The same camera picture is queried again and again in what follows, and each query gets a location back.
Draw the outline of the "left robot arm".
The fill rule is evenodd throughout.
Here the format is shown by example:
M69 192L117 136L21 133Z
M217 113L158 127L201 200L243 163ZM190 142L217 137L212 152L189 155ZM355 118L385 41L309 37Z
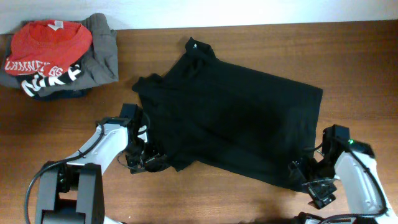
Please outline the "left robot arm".
M166 168L165 152L150 141L149 116L134 104L124 104L119 116L96 123L92 137L59 161L48 161L36 173L39 183L36 223L117 224L106 216L103 174L113 160L126 156L131 174Z

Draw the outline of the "black t-shirt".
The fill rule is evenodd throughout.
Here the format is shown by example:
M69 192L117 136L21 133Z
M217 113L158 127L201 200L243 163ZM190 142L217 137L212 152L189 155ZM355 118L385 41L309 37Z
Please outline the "black t-shirt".
M315 144L321 88L219 60L190 39L165 75L132 86L167 163L199 161L297 192L289 164Z

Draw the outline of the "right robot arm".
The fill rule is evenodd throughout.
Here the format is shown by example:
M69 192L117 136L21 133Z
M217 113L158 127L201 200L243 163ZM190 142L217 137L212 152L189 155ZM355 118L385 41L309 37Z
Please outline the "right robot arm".
M289 164L290 174L298 178L310 205L325 208L335 201L339 180L345 190L349 212L326 218L299 213L293 223L397 223L377 174L372 147L351 138L349 128L334 124L323 130L322 143L312 149L322 160L304 156Z

